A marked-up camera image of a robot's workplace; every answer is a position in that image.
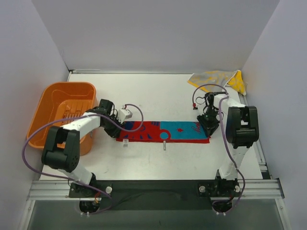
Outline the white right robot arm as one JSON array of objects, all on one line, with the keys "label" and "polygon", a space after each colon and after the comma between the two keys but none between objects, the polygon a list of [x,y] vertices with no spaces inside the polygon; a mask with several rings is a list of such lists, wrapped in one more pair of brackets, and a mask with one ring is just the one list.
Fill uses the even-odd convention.
[{"label": "white right robot arm", "polygon": [[241,191],[237,179],[247,151],[259,139],[258,112],[230,98],[225,92],[208,92],[202,103],[193,103],[199,111],[197,120],[209,137],[221,128],[227,156],[218,169],[212,191],[217,196]]}]

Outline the red blue patterned towel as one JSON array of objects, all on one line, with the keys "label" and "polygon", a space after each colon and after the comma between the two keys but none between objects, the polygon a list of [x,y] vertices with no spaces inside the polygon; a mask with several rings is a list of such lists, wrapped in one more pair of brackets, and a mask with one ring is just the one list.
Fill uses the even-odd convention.
[{"label": "red blue patterned towel", "polygon": [[151,143],[208,144],[210,138],[198,122],[191,121],[128,121],[116,141]]}]

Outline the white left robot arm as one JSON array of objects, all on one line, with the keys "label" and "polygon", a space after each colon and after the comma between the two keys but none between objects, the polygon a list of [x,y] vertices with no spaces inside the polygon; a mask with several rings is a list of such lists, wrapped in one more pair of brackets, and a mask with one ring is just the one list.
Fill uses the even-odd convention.
[{"label": "white left robot arm", "polygon": [[52,126],[47,134],[42,163],[81,182],[80,192],[85,197],[94,196],[97,185],[95,175],[79,164],[80,140],[99,127],[103,127],[110,137],[118,138],[125,120],[132,117],[132,112],[126,107],[113,114],[113,105],[111,101],[102,99],[99,106],[87,110],[82,118],[63,126]]}]

